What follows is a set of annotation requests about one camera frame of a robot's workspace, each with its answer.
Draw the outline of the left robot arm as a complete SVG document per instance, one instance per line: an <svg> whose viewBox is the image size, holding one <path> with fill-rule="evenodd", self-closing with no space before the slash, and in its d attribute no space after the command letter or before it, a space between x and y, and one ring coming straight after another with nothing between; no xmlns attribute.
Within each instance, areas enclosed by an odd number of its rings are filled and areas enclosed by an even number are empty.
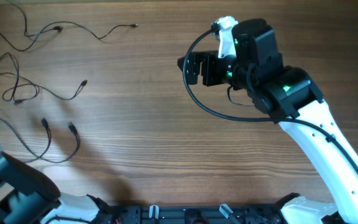
<svg viewBox="0 0 358 224"><path fill-rule="evenodd" d="M43 173L0 145L0 223L115 223L100 198L63 194Z"/></svg>

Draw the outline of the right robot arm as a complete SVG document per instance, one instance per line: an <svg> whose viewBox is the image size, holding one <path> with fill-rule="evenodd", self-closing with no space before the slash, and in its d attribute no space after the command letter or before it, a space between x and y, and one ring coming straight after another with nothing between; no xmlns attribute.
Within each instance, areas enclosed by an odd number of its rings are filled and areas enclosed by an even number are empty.
<svg viewBox="0 0 358 224"><path fill-rule="evenodd" d="M262 112L300 146L334 202L289 194L276 203L272 223L358 223L358 155L337 126L321 90L301 68L283 64L274 29L264 19L231 16L211 24L215 51L190 47L178 59L186 88L228 84L245 90Z"/></svg>

